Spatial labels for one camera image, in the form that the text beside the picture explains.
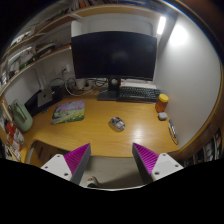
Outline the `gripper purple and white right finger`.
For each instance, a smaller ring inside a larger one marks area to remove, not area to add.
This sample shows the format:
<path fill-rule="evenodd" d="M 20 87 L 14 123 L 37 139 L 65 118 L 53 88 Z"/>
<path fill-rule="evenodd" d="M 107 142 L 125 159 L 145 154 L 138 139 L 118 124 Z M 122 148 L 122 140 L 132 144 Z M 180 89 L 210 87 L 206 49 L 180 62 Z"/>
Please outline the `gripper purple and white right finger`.
<path fill-rule="evenodd" d="M 132 153 L 144 184 L 164 178 L 183 168 L 167 153 L 157 154 L 137 143 L 132 145 Z"/>

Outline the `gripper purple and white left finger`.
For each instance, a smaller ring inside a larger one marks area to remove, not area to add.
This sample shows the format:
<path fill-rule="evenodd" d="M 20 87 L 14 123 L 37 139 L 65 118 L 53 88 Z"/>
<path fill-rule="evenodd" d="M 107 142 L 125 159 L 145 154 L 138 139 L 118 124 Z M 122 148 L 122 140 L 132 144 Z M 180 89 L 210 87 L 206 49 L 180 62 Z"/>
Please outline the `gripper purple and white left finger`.
<path fill-rule="evenodd" d="M 79 185 L 91 155 L 91 145 L 85 144 L 66 155 L 56 154 L 42 169 Z"/>

